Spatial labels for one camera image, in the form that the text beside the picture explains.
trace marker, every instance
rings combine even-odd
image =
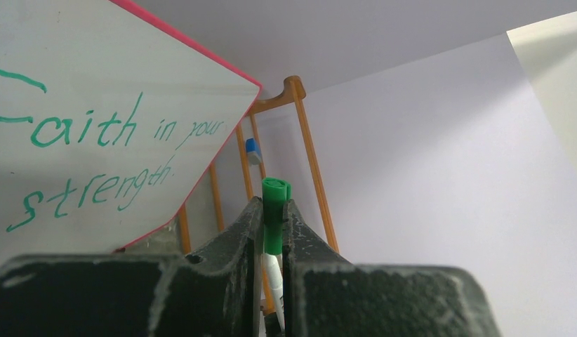
[[[262,180],[264,204],[264,265],[268,284],[272,290],[274,308],[280,329],[284,331],[284,304],[282,273],[278,256],[282,256],[282,213],[284,204],[291,198],[291,184],[276,178]]]

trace green handwriting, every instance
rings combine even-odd
[[[109,141],[107,140],[106,142],[102,140],[102,137],[105,135],[105,132],[107,132],[107,128],[109,126],[111,126],[112,124],[120,124],[121,121],[118,119],[115,119],[115,117],[117,117],[117,111],[113,114],[113,116],[111,117],[111,119],[109,119],[108,121],[104,121],[103,123],[98,124],[98,127],[103,127],[102,131],[100,132],[100,136],[98,136],[98,144],[100,146],[106,146]]]
[[[125,129],[128,126],[131,126],[132,129],[129,133],[129,136],[127,136],[127,139],[125,141],[125,146],[127,146],[127,143],[129,142],[129,138],[131,138],[131,135],[133,135],[133,132],[135,131],[135,123],[130,123],[129,121],[131,121],[131,119],[133,118],[133,115],[135,115],[135,111],[138,109],[138,106],[140,105],[140,101],[142,100],[142,96],[144,96],[144,92],[140,93],[140,97],[138,97],[138,100],[135,102],[135,107],[133,107],[133,111],[131,112],[131,115],[129,115],[129,118],[127,119],[127,121],[123,125],[123,128],[121,128],[121,132],[119,133],[119,136],[117,136],[117,138],[115,138],[115,140],[113,140],[113,145],[115,145],[115,143],[117,143],[119,138],[123,135],[123,131],[125,131]]]
[[[124,211],[133,203],[133,201],[138,196],[138,194],[140,193],[140,191],[142,190],[142,188],[144,187],[146,182],[147,182],[147,185],[156,185],[158,182],[160,182],[160,184],[162,184],[164,182],[167,175],[171,171],[171,167],[169,166],[169,164],[171,163],[171,160],[174,158],[174,156],[175,155],[173,155],[171,158],[169,158],[168,161],[166,162],[166,164],[164,164],[164,166],[162,166],[162,165],[158,166],[158,169],[152,174],[150,174],[150,170],[148,168],[145,168],[137,176],[131,176],[131,177],[127,177],[124,179],[121,179],[120,176],[112,176],[112,177],[102,181],[101,184],[98,185],[98,187],[96,187],[96,184],[93,185],[93,183],[96,180],[104,178],[106,176],[106,173],[99,174],[99,175],[92,177],[89,180],[88,184],[85,185],[83,189],[81,189],[81,194],[78,194],[79,200],[77,200],[78,201],[77,202],[77,208],[81,208],[84,206],[84,204],[85,204],[84,200],[86,199],[86,195],[88,194],[88,191],[91,188],[93,188],[93,189],[95,188],[95,190],[93,190],[94,192],[92,193],[92,199],[91,199],[92,204],[99,204],[99,203],[109,201],[109,195],[106,192],[108,190],[111,190],[112,188],[115,188],[117,185],[119,185],[119,189],[117,190],[117,193],[115,194],[115,196],[112,197],[112,199],[123,199],[127,196],[127,194],[130,192],[130,190],[132,190],[132,189],[135,190],[135,192],[133,193],[133,196],[129,199],[128,202],[125,202],[125,204],[121,203],[117,206],[117,211]],[[61,193],[55,195],[54,197],[48,198],[45,201],[46,203],[49,203],[53,200],[59,199],[59,203],[56,205],[54,213],[53,213],[53,216],[56,219],[59,219],[59,218],[62,218],[62,217],[65,217],[68,215],[67,212],[61,211],[61,208],[63,208],[65,206],[65,202],[68,199],[71,199],[71,196],[76,195],[75,192],[78,190],[78,188],[77,187],[71,188],[71,186],[72,186],[72,179],[69,178],[69,179],[67,179],[67,182],[65,183],[65,191],[64,192],[61,192]],[[9,225],[6,228],[7,232],[11,232],[20,226],[26,225],[36,218],[36,216],[37,216],[36,209],[33,206],[31,206],[31,204],[30,204],[30,198],[34,197],[34,196],[37,197],[37,199],[38,199],[37,203],[38,204],[43,202],[44,195],[43,195],[43,192],[41,192],[41,191],[36,191],[36,192],[30,193],[29,195],[27,195],[23,200],[23,206],[24,206],[24,210],[25,210],[24,214],[27,214],[28,218],[26,220],[22,221],[21,223],[18,223],[17,225]]]
[[[220,125],[222,125],[223,123],[224,123],[223,121],[210,121],[210,122],[205,121],[205,122],[202,122],[200,124],[194,122],[194,127],[192,129],[192,132],[187,134],[187,137],[185,137],[185,139],[181,142],[181,144],[179,144],[179,146],[177,146],[175,148],[175,151],[179,150],[179,147],[181,147],[183,144],[185,144],[185,141],[190,136],[199,137],[203,134],[213,135],[218,130],[218,127]]]
[[[32,123],[34,119],[31,116],[28,117],[0,117],[1,123],[24,123],[24,122]]]
[[[164,121],[164,119],[160,121],[160,124],[161,124],[161,125],[159,126],[157,132],[154,134],[154,138],[156,138],[156,137],[159,135],[160,129],[162,128],[162,122],[163,122],[163,121]],[[162,140],[162,138],[164,137],[165,132],[168,130],[169,127],[171,127],[171,130],[168,132],[168,135],[166,136],[166,139],[164,140],[164,141],[166,142],[166,141],[168,140],[168,138],[171,137],[171,134],[173,133],[173,130],[175,130],[175,126],[176,126],[176,125],[177,125],[177,122],[176,122],[176,121],[172,121],[171,123],[165,125],[164,130],[163,130],[162,133],[160,134],[159,140]]]
[[[61,124],[63,124],[65,126],[65,128],[63,129],[63,131],[61,131],[61,133],[54,137],[53,139],[49,140],[48,142],[41,142],[38,139],[39,136],[39,132],[41,132],[41,130],[43,129],[43,126],[45,126],[45,124],[53,122],[55,123],[55,130],[59,130],[61,128]],[[63,137],[65,144],[68,145],[69,144],[69,129],[72,127],[72,120],[71,119],[59,119],[57,117],[50,117],[47,119],[44,119],[42,122],[39,123],[39,125],[37,125],[37,128],[34,130],[34,132],[32,132],[32,135],[30,136],[30,141],[32,142],[32,144],[38,146],[38,147],[47,147],[51,144],[53,144],[54,142],[58,141],[59,138]]]
[[[17,79],[17,80],[22,81],[26,84],[30,84],[31,86],[36,86],[37,88],[41,89],[44,93],[46,93],[46,86],[44,84],[42,84],[39,81],[35,81],[35,80],[31,79],[30,77],[26,77],[22,74],[17,74],[15,72],[7,72],[5,70],[0,69],[0,76],[6,77],[8,79]]]
[[[86,112],[86,114],[92,114],[94,113],[94,110],[88,110]],[[84,139],[84,137],[86,136],[86,132],[88,132],[88,128],[90,128],[90,124],[92,123],[92,117],[88,118],[88,121],[86,122],[86,126],[84,127],[84,130],[82,131],[82,134],[80,135],[80,138],[78,139],[78,143],[81,143],[81,141]]]

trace white wall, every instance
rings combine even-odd
[[[508,35],[577,169],[577,12],[514,29]]]
[[[577,336],[577,175],[505,35],[305,107],[344,257],[463,267],[504,336]],[[268,174],[324,237],[293,108],[258,126]]]
[[[577,11],[577,0],[134,2],[272,95],[295,73],[318,90]]]

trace wooden frame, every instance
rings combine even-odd
[[[305,106],[303,105],[303,98],[306,96],[305,89],[303,88],[303,83],[299,76],[290,76],[284,80],[284,90],[278,96],[270,98],[267,100],[257,100],[251,106],[247,112],[249,117],[251,128],[253,129],[253,137],[256,143],[260,144],[260,135],[258,133],[258,127],[256,123],[256,114],[264,111],[268,111],[283,105],[295,104],[297,111],[297,117],[299,118],[299,126],[301,129],[301,134],[303,135],[303,142],[305,144],[305,151],[307,152],[307,160],[309,161],[309,166],[311,169],[311,176],[313,178],[313,183],[315,187],[315,194],[317,196],[317,203],[319,205],[319,211],[321,213],[321,220],[324,224],[324,231],[326,232],[326,239],[328,240],[328,245],[336,252],[339,253],[338,243],[336,241],[336,234],[334,232],[334,226],[332,223],[332,217],[330,216],[330,209],[328,207],[328,202],[326,200],[326,192],[324,190],[324,184],[321,180],[321,173],[319,171],[319,166],[317,164],[317,156],[315,154],[315,149],[313,146],[313,140],[311,138],[311,131],[309,129],[309,123],[307,122],[307,116],[305,115]],[[245,192],[247,194],[247,199],[251,200],[253,198],[253,186],[251,182],[251,174],[249,173],[249,165],[247,161],[247,153],[245,150],[245,140],[243,136],[242,121],[239,122],[236,129],[237,134],[237,144],[239,146],[239,156],[241,158],[241,169],[243,171],[243,179],[245,183]],[[260,175],[263,178],[266,177],[266,169],[264,162],[259,164]],[[212,180],[212,195],[214,198],[214,206],[216,211],[216,218],[218,222],[218,230],[224,230],[223,212],[220,205],[220,193],[218,191],[218,178],[216,177],[215,164],[210,165],[210,176]],[[185,250],[185,241],[187,241],[187,247],[189,248],[189,229],[187,227],[187,214],[185,207],[182,207],[179,212],[180,225],[187,229],[185,232],[181,230],[183,248]],[[267,315],[274,310],[274,304],[272,302],[272,292],[267,282],[267,275],[265,269],[263,271],[263,288],[265,294],[265,307],[264,314]]]
[[[280,95],[270,98],[268,100],[257,100],[251,109],[247,112],[249,119],[251,120],[251,127],[253,129],[253,137],[256,142],[260,144],[260,136],[258,134],[258,128],[256,126],[255,115],[264,111],[268,111],[283,105],[295,103],[295,108],[297,110],[297,116],[299,118],[299,126],[301,128],[301,134],[303,135],[303,142],[305,143],[305,151],[307,152],[307,160],[309,161],[309,166],[311,170],[311,176],[313,178],[313,183],[315,187],[315,194],[317,196],[317,203],[319,205],[319,211],[321,213],[321,221],[324,224],[324,231],[326,232],[326,239],[328,240],[328,245],[332,249],[339,253],[338,242],[336,241],[336,234],[334,232],[334,226],[332,223],[332,217],[330,215],[330,208],[328,207],[328,202],[326,200],[326,191],[324,190],[324,183],[321,180],[321,173],[319,171],[319,165],[317,164],[317,156],[315,154],[315,149],[313,146],[313,140],[311,138],[311,131],[309,129],[309,123],[307,122],[307,116],[305,115],[305,106],[303,105],[303,98],[306,96],[305,89],[303,88],[303,83],[299,76],[290,76],[284,80],[284,90]],[[245,152],[244,144],[240,143],[239,147],[243,148]],[[262,173],[262,178],[265,177],[265,168],[263,162],[260,164],[260,172]],[[245,177],[246,186],[249,184],[251,188],[251,177],[248,176],[249,171],[247,170],[247,177]]]

